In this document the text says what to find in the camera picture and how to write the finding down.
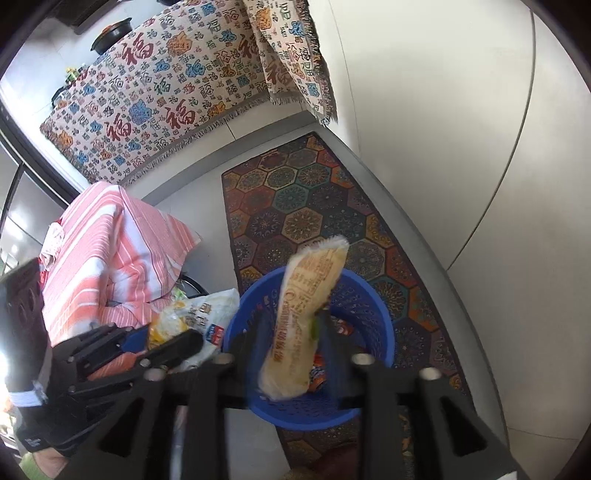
patterned rug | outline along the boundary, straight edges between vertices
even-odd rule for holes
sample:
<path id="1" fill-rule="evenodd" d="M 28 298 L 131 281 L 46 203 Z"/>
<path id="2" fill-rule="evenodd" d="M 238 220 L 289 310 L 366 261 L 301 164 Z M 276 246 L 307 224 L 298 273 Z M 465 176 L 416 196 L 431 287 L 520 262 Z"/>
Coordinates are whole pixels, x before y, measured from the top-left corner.
<path id="1" fill-rule="evenodd" d="M 222 175 L 232 256 L 243 294 L 264 274 L 287 264 L 306 245 L 337 233 L 350 242 L 345 267 L 378 292 L 388 307 L 394 368 L 433 366 L 470 396 L 457 355 L 425 286 L 376 207 L 315 133 L 309 133 Z M 412 478 L 412 441 L 404 409 L 404 458 Z M 293 467 L 332 447 L 355 442 L 359 420 L 317 432 L 278 429 Z"/>

black pot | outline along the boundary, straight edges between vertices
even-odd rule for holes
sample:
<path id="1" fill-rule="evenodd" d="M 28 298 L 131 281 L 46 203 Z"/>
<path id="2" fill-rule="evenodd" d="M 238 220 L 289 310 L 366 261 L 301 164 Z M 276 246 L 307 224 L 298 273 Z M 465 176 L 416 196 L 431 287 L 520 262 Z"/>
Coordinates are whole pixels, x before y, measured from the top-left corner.
<path id="1" fill-rule="evenodd" d="M 102 55 L 132 30 L 131 17 L 117 22 L 96 37 L 90 49 Z"/>

tapestry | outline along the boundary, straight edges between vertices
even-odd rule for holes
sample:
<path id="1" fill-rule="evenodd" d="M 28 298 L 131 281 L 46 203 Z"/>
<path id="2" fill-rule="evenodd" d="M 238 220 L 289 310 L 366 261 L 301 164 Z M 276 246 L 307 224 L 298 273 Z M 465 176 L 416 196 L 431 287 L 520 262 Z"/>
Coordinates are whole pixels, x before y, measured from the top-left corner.
<path id="1" fill-rule="evenodd" d="M 267 8 L 273 22 L 277 15 Z M 274 8 L 287 11 L 283 3 Z M 295 11 L 290 19 L 293 41 L 281 48 L 295 52 L 291 57 L 276 54 L 277 43 L 261 43 L 240 0 L 179 2 L 83 71 L 41 131 L 90 182 L 129 184 L 269 95 L 274 103 L 310 100 L 324 119 L 324 81 L 314 83 L 313 70 L 292 67 L 292 74 L 284 66 L 293 66 L 289 58 L 296 53 L 302 59 L 311 52 Z"/>
<path id="2" fill-rule="evenodd" d="M 377 208 L 317 134 L 237 165 L 222 175 L 222 184 L 241 294 L 303 247 L 342 234 L 350 242 L 345 268 L 368 281 L 390 313 L 396 341 L 393 368 L 436 367 L 470 398 L 445 325 L 412 263 Z M 412 478 L 411 425 L 404 408 L 398 413 L 405 471 Z M 294 468 L 337 445 L 356 442 L 359 419 L 315 432 L 277 430 Z"/>
<path id="3" fill-rule="evenodd" d="M 328 120 L 333 113 L 330 82 L 307 2 L 243 1 L 261 52 L 271 99 L 280 98 L 274 88 L 274 77 L 291 76 L 295 88 L 311 107 L 309 110 L 319 120 Z"/>

metal bolt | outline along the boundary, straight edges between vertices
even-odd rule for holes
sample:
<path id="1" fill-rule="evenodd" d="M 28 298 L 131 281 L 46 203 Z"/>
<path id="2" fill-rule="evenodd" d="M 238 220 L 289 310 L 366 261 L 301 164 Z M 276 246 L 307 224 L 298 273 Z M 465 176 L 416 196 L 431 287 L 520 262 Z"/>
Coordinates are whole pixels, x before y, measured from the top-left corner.
<path id="1" fill-rule="evenodd" d="M 231 353 L 220 353 L 213 357 L 213 363 L 218 365 L 231 364 L 234 361 L 234 356 Z"/>
<path id="2" fill-rule="evenodd" d="M 355 365 L 371 365 L 375 362 L 375 357 L 369 353 L 356 353 L 351 357 Z"/>
<path id="3" fill-rule="evenodd" d="M 144 373 L 144 378 L 149 382 L 161 382 L 166 378 L 166 371 L 161 368 L 150 368 Z"/>
<path id="4" fill-rule="evenodd" d="M 423 380 L 437 380 L 441 378 L 441 372 L 435 367 L 427 367 L 423 368 L 418 373 L 418 376 L 421 377 Z"/>

white wall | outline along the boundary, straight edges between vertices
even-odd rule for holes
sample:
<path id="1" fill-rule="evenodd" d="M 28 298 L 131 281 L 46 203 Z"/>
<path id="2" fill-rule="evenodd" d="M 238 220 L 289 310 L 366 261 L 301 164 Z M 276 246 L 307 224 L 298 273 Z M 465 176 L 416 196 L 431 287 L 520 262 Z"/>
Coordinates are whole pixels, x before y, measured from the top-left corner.
<path id="1" fill-rule="evenodd" d="M 531 80 L 529 10 L 519 0 L 313 0 L 311 13 L 337 98 L 333 132 L 448 267 L 517 138 Z"/>
<path id="2" fill-rule="evenodd" d="M 449 273 L 508 426 L 578 440 L 591 420 L 591 94 L 538 19 L 536 30 L 531 104 L 515 156 Z M 555 457 L 539 478 L 553 478 L 577 443 L 532 442 L 539 465 Z"/>

